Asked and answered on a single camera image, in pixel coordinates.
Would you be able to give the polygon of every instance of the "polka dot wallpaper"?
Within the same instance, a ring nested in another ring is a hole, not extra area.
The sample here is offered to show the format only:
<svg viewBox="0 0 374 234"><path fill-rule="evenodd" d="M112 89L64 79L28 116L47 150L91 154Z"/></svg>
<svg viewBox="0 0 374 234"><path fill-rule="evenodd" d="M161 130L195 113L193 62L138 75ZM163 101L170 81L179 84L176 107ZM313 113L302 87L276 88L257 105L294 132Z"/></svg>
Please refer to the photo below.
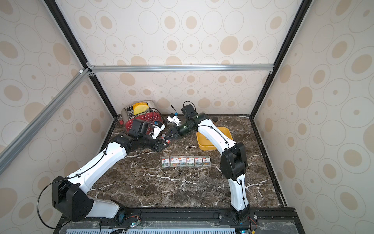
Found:
<svg viewBox="0 0 374 234"><path fill-rule="evenodd" d="M306 233L374 228L374 1L318 0L255 122Z"/></svg>
<svg viewBox="0 0 374 234"><path fill-rule="evenodd" d="M153 100L163 114L180 112L185 101L206 114L249 114L268 71L97 73L118 114L133 103Z"/></svg>
<svg viewBox="0 0 374 234"><path fill-rule="evenodd" d="M81 65L37 0L0 3L0 153Z"/></svg>
<svg viewBox="0 0 374 234"><path fill-rule="evenodd" d="M55 177L66 177L97 155L113 120L89 82L82 82L1 174L0 233L53 232L36 215L37 197ZM61 213L52 207L50 187L39 209L55 227Z"/></svg>
<svg viewBox="0 0 374 234"><path fill-rule="evenodd" d="M273 63L301 0L60 0L91 64Z"/></svg>
<svg viewBox="0 0 374 234"><path fill-rule="evenodd" d="M78 73L81 65L37 0L0 1L0 152ZM112 117L86 78L0 175L0 233L51 234L36 215L41 190L96 154ZM56 226L48 188L44 221Z"/></svg>

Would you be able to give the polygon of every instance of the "black frame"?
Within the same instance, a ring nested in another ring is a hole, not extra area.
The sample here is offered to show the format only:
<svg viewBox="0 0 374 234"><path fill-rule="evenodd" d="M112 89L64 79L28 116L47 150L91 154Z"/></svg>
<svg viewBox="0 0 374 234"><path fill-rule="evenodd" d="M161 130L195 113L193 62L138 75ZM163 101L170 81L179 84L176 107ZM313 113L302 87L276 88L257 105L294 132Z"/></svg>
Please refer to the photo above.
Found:
<svg viewBox="0 0 374 234"><path fill-rule="evenodd" d="M66 40L69 42L71 48L73 49L74 53L77 55L80 63L84 68L88 68L87 66L87 58L85 54L83 53L82 49L80 48L77 39L74 37L73 32L71 31L69 25L67 24L64 16L62 15L60 9L58 8L57 3L55 0L44 0L46 3L48 9L52 13L53 17L55 18L58 26L60 27L62 33L64 34ZM117 116L117 112L114 109L112 103L110 102L107 94L105 93L104 89L102 88L99 80L97 79L96 75L90 76L90 79L92 83L94 84L97 92L99 93L100 97L102 98L103 102L107 106L110 114L112 115L113 118Z"/></svg>
<svg viewBox="0 0 374 234"><path fill-rule="evenodd" d="M265 81L265 84L264 86L262 87L262 90L260 92L260 95L253 107L253 110L250 114L250 116L252 118L255 117L258 109L260 108L260 105L261 103L263 102L264 98L265 98L265 95L267 93L267 91L269 90L270 88L270 85L272 84L273 82L273 79L275 77L275 75L277 74L277 71L279 70L281 64L282 64L282 61L284 59L284 57L286 56L287 54L287 51L289 49L289 47L291 46L291 43L292 41L294 40L294 37L297 33L297 30L299 29L304 17L305 17L305 14L306 12L308 11L309 9L309 6L310 4L312 3L312 0L303 0L300 4L300 7L295 15L295 18L291 24L291 27L287 33L287 36L286 38L284 39L283 41L283 44L282 44L282 47L280 48L279 50L279 53L275 59L275 62L274 62L274 69L273 71L268 75L266 81Z"/></svg>
<svg viewBox="0 0 374 234"><path fill-rule="evenodd" d="M217 222L219 225L229 225L235 228L236 231L241 229L249 229L251 225L246 219L241 225L236 224L231 219L230 208L127 208L126 216L138 215L142 221L208 221ZM250 218L253 219L257 225L263 221L293 221L299 234L305 234L300 219L296 210L292 207L283 208L251 208ZM68 222L69 219L61 217L58 226ZM100 226L112 228L129 228L134 219L125 220L118 225L111 219L107 218L85 218L81 222L99 222ZM53 234L58 234L61 228L55 229Z"/></svg>
<svg viewBox="0 0 374 234"><path fill-rule="evenodd" d="M117 124L118 118L119 118L119 115L117 115L117 116L114 118L114 120L113 120L113 122L112 122L112 125L110 126L109 131L108 131L108 133L107 133L107 136L105 137L105 140L104 140L104 142L102 143L102 146L101 146L100 152L103 151L103 150L105 149L105 147L107 147L107 145L109 144L110 137L111 137L111 135L112 135L112 133L113 133L114 128L116 127L116 124Z"/></svg>
<svg viewBox="0 0 374 234"><path fill-rule="evenodd" d="M44 0L47 7L49 8L50 12L52 13L53 17L55 18L57 24L61 28L61 31L65 35L65 38L69 42L71 48L77 55L79 61L81 62L82 66L84 68L89 68L87 65L87 58L85 54L83 53L82 49L80 48L76 38L74 37L70 27L68 26L64 16L62 15L57 3L54 0ZM295 18L291 24L291 27L289 29L289 32L287 33L287 36L282 44L282 47L277 55L277 58L275 59L274 62L274 69L273 71L268 75L265 84L260 92L259 98L257 99L254 108L249 115L251 125L253 127L256 139L258 141L258 144L260 146L261 152L263 154L265 164L267 166L267 169L269 171L270 177L272 179L274 188L276 190L276 194L279 199L279 203L281 204L282 207L280 208L251 208L250 211L250 217L253 218L254 215L257 216L258 221L262 220L277 220L277 219L283 219L283 220L293 220L298 228L298 231L300 234L304 234L303 227L301 225L300 219L297 216L296 210L291 207L284 207L286 206L285 200L283 197L283 194L280 190L280 186L278 184L278 181L276 179L276 176L274 174L274 171L272 169L270 160L268 158L268 155L266 153L265 147L262 143L261 137L258 133L256 124L254 122L254 117L256 113L258 112L258 109L263 102L265 95L270 88L270 85L277 73L277 71L280 68L280 65L287 54L287 51L298 31L299 26L302 23L302 20L304 19L304 16L311 4L312 0L303 0L296 15ZM90 79L92 83L94 84L95 88L97 89L98 93L100 94L102 100L104 101L105 105L107 106L109 112L114 118L114 121L109 129L109 132L105 138L104 144L101 148L103 150L106 146L106 144L110 140L110 136L113 132L113 129L117 123L118 120L118 115L111 104L108 96L106 95L103 87L99 83L99 80L95 75L90 76ZM142 213L141 218L144 221L192 221L192 220L206 220L206 221L213 221L213 220L220 220L220 223L225 224L225 225L230 225L231 227L235 228L240 228L240 227L245 227L249 226L249 222L245 222L243 226L238 226L234 222L229 219L229 214L231 213L231 210L229 208L128 208L128 211L130 211L133 214L137 213ZM218 217L215 218L215 215L217 214L223 214L223 219L219 219ZM60 219L58 226L63 224L64 222L68 221L64 216ZM87 218L84 219L83 221L100 221L101 224L108 226L108 224L111 224L110 220L108 219L95 219L95 218ZM58 234L60 228L55 229L54 234Z"/></svg>

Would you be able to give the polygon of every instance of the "small storage box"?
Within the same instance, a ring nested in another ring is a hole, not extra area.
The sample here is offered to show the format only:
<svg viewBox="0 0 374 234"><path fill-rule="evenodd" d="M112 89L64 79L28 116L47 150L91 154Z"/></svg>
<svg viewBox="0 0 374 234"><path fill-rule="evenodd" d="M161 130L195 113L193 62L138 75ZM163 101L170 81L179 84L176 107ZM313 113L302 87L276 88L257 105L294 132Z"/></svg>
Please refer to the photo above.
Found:
<svg viewBox="0 0 374 234"><path fill-rule="evenodd" d="M225 134L231 140L233 137L231 136L230 130L226 127L217 127L223 134ZM196 132L197 143L201 150L215 150L217 149L211 142L208 140L203 134Z"/></svg>

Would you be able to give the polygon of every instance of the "metal rail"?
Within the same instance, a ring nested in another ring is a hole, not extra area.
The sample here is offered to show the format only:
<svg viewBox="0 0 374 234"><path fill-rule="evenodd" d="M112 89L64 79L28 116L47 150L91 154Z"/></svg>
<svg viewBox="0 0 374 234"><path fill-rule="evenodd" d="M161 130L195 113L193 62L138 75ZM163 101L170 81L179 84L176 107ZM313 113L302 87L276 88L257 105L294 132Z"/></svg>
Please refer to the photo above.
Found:
<svg viewBox="0 0 374 234"><path fill-rule="evenodd" d="M196 71L272 71L273 64L229 64L229 65L148 65L148 66L95 66L92 72L196 72Z"/></svg>
<svg viewBox="0 0 374 234"><path fill-rule="evenodd" d="M39 132L44 124L55 114L55 112L62 106L73 91L80 85L80 83L87 78L90 73L86 68L82 73L79 73L72 79L65 88L53 99L39 115L20 133L18 136L5 148L0 155L0 174L11 164L13 159L24 149L24 147L32 140L32 138Z"/></svg>

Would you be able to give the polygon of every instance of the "black cable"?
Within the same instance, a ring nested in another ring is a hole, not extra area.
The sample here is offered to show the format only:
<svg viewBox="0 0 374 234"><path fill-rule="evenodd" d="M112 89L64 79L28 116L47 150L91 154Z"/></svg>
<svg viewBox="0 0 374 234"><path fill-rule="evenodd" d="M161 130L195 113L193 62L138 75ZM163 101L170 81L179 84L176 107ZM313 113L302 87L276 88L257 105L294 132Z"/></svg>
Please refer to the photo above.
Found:
<svg viewBox="0 0 374 234"><path fill-rule="evenodd" d="M160 119L162 119L162 123L164 123L164 119L162 118L162 114L159 110L157 110L156 108L151 108L151 110L156 110L158 112L158 114L160 115Z"/></svg>
<svg viewBox="0 0 374 234"><path fill-rule="evenodd" d="M238 181L236 180L236 182L240 185L240 187L241 187L241 189L242 189L242 196L243 196L244 206L245 206L245 208L247 209L248 219L250 219L248 206L245 205L245 198L244 198L244 192L243 192L242 180L239 180L239 181L240 181L240 184L239 184ZM252 223L251 223L251 220L250 220L250 221L249 221L249 232L251 233L251 231L252 231Z"/></svg>
<svg viewBox="0 0 374 234"><path fill-rule="evenodd" d="M218 132L215 128L213 128L212 126L208 126L208 125L198 125L198 127L210 127L211 129L213 129L214 131L216 131L224 140L225 140L225 143L230 147L228 141L226 141L226 139L220 134L220 132Z"/></svg>
<svg viewBox="0 0 374 234"><path fill-rule="evenodd" d="M193 104L192 102L190 102L190 101L185 101L184 103L183 103L183 107L185 107L184 106L184 104L186 103L186 102L189 102L189 103L191 103L192 105L193 105L193 108L195 109L195 111L196 111L196 106L195 106L195 104Z"/></svg>
<svg viewBox="0 0 374 234"><path fill-rule="evenodd" d="M173 107L173 105L170 105L170 106L171 106L171 108L173 108L173 110L174 110L176 113L178 113L178 111L175 110L175 108Z"/></svg>
<svg viewBox="0 0 374 234"><path fill-rule="evenodd" d="M99 160L98 160L98 161L97 161L97 162L96 162L92 167L96 166L96 165L97 165L97 164L102 160L102 158L107 154L107 148L108 148L108 145L109 145L109 141L108 141L107 145L105 146L105 151L103 152L101 158L100 158L100 159L99 159ZM43 190L40 192L40 194L39 194L39 196L38 196L38 199L37 199L37 201L36 201L36 213L38 214L38 217L39 217L40 221L42 222L42 224L43 224L44 226L46 226L47 228L50 228L50 229L58 229L58 228L62 228L63 226L67 225L67 224L71 221L71 220L69 220L67 223L65 223L65 224L63 224L63 225L61 225L61 226L56 226L56 227L54 228L54 227L48 226L48 225L47 225L47 224L42 220L42 217L40 216L40 213L39 213L39 200L40 200L40 197L42 196L43 192L46 190L46 188L48 188L48 186L51 185L51 184L53 184L53 183L62 182L62 181L69 180L69 179L72 179L72 178L75 178L75 177L79 177L81 174L87 172L87 171L90 170L92 167L88 168L87 170L85 170L84 172L82 172L82 173L80 173L80 174L76 174L75 176L73 176L73 177L71 177L71 178L67 177L67 178L65 178L65 179L63 179L63 180L53 181L52 183L49 183L47 186L45 186L45 187L43 188Z"/></svg>

